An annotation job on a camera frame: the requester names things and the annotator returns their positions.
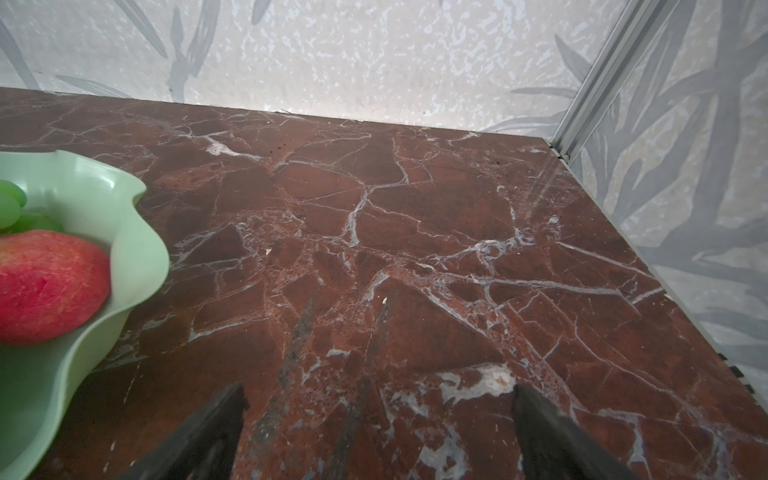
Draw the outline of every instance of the light green fruit bowl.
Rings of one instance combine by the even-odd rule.
[[[20,186],[66,233],[109,252],[112,291],[76,330],[32,346],[0,345],[0,480],[26,478],[56,435],[74,391],[117,342],[131,309],[168,274],[163,240],[134,205],[147,187],[131,174],[66,151],[0,152],[0,179]]]

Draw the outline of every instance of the countertop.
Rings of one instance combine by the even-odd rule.
[[[0,144],[147,184],[171,270],[32,478],[113,478],[232,382],[233,478],[523,478],[531,382],[646,478],[762,478],[768,416],[545,142],[0,89]]]

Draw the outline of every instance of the wall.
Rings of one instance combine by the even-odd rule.
[[[546,134],[626,3],[7,0],[0,85]]]
[[[766,151],[768,2],[681,0],[572,165],[763,407]]]

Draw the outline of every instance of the gray corner molding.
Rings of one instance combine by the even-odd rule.
[[[630,0],[551,139],[571,163],[680,0]]]

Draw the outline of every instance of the patterned wallpaper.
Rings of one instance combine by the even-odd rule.
[[[626,4],[5,0],[0,84],[546,134]]]
[[[768,2],[681,0],[572,165],[768,408]]]

